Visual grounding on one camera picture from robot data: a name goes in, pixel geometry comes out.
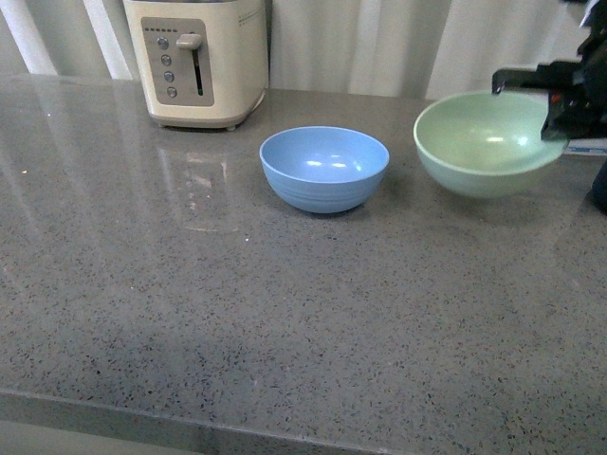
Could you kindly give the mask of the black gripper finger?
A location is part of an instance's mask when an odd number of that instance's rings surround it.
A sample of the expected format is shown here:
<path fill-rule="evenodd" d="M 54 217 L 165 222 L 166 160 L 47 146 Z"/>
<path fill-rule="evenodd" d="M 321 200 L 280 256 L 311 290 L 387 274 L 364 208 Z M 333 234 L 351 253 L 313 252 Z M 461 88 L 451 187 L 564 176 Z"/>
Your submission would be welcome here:
<path fill-rule="evenodd" d="M 574 86 L 574 76 L 581 69 L 581 63 L 554 61 L 538 64 L 535 68 L 501 68 L 491 80 L 491 93 L 500 94 L 505 90 L 567 90 Z"/>
<path fill-rule="evenodd" d="M 542 140 L 606 138 L 606 108 L 580 91 L 550 91 Z"/>

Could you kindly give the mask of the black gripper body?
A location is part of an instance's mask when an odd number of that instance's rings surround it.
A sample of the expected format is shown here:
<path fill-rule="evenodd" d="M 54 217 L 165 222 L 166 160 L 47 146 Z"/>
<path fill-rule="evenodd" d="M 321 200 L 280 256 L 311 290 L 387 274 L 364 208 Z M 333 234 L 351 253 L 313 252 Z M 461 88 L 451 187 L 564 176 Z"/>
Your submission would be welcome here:
<path fill-rule="evenodd" d="M 606 101 L 606 2 L 567 1 L 580 7 L 580 27 L 589 35 L 578 47 L 579 68 L 574 70 L 572 87 L 565 94 L 573 102 Z"/>

